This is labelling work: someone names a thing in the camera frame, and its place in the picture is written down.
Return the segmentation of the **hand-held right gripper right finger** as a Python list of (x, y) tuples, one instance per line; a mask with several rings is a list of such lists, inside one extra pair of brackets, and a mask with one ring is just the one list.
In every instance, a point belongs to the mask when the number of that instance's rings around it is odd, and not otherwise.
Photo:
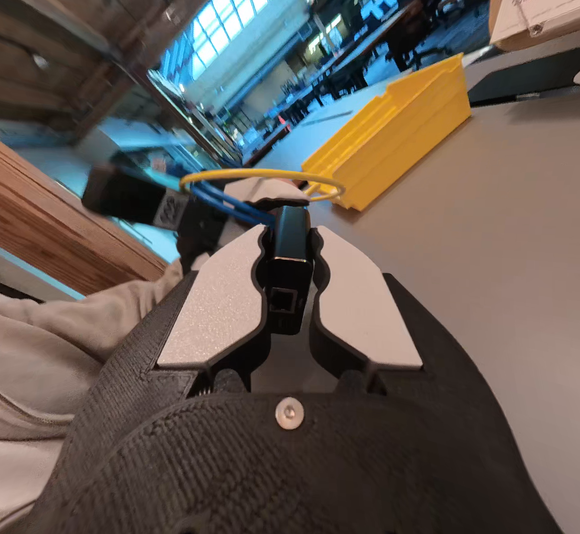
[(316, 287), (310, 353), (334, 378), (373, 384), (379, 372), (418, 372), (422, 358), (381, 269), (324, 226), (310, 233)]

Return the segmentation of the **black ethernet splitter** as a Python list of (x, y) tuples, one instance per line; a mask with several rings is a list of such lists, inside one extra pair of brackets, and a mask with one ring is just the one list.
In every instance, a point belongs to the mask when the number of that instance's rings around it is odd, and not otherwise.
[(314, 272), (310, 214), (282, 207), (271, 230), (266, 262), (267, 322), (272, 333), (297, 335)]

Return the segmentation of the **white table with wood edge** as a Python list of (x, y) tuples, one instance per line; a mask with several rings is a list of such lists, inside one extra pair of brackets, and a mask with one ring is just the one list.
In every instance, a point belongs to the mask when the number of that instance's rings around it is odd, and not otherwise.
[(372, 99), (383, 95), (393, 78), (375, 83), (312, 111), (272, 149), (250, 163), (250, 168), (300, 171), (314, 152), (348, 123)]

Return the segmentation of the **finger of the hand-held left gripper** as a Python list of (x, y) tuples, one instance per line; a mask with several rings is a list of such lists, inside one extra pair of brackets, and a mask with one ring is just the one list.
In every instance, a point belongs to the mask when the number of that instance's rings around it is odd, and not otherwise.
[(255, 208), (307, 206), (311, 198), (292, 181), (279, 178), (245, 178), (225, 185), (224, 193)]

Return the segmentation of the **person's left forearm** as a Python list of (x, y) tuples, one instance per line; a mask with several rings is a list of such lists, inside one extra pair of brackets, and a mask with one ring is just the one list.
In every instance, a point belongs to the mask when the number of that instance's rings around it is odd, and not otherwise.
[(1, 295), (1, 533), (47, 484), (74, 415), (127, 334), (183, 279), (174, 261), (75, 301)]

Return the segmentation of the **group of black office chairs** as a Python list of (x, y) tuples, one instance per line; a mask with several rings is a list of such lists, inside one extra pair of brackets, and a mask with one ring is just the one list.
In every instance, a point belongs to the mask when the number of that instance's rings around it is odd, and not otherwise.
[(417, 51), (420, 44), (428, 38), (439, 25), (437, 11), (442, 0), (397, 0), (398, 9), (407, 7), (402, 18), (388, 31), (388, 59), (392, 59), (399, 72), (411, 66), (421, 67), (422, 60), (434, 54), (452, 56), (453, 51), (447, 46), (431, 47)]

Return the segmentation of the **group of wooden office desks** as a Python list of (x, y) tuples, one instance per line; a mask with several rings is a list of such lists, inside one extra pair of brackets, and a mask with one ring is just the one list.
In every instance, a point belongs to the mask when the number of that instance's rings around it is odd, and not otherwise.
[[(446, 9), (446, 17), (436, 22), (416, 48), (403, 53), (403, 72), (416, 71), (457, 53), (467, 55), (489, 45), (489, 0), (478, 3), (457, 0), (446, 5)], [(280, 105), (279, 112), (289, 113), (296, 109), (307, 113), (314, 102), (323, 107), (329, 101), (402, 74), (395, 63), (395, 44), (406, 35), (405, 28), (414, 21), (411, 17), (400, 19), (385, 34), (377, 29), (359, 40), (348, 55), (334, 64), (329, 74), (293, 94)]]

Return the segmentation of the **yellow plastic bin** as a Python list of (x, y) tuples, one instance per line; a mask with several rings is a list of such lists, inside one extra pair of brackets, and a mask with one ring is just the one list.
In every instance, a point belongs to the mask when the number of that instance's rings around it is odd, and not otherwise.
[(463, 53), (390, 83), (301, 165), (362, 212), (471, 116)]

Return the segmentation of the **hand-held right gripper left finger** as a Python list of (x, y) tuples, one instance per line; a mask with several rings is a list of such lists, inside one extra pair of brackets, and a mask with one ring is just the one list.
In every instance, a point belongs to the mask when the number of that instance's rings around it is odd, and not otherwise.
[(218, 250), (197, 271), (156, 365), (215, 376), (235, 370), (247, 383), (265, 362), (266, 296), (257, 279), (267, 227), (257, 225)]

